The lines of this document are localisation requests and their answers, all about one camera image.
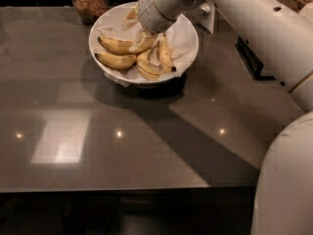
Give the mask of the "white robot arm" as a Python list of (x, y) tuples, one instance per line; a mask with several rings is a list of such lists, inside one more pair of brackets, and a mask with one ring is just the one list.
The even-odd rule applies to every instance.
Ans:
[(313, 23), (277, 0), (139, 0), (129, 15), (149, 32), (213, 2), (307, 113), (288, 125), (263, 161), (250, 235), (313, 235)]

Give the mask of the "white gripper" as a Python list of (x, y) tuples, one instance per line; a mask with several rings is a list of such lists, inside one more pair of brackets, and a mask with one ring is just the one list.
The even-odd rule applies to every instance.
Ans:
[(124, 17), (122, 30), (128, 30), (137, 22), (145, 30), (139, 30), (129, 51), (141, 53), (149, 49), (157, 39), (157, 33), (167, 31), (177, 19), (171, 7), (172, 0), (139, 0)]

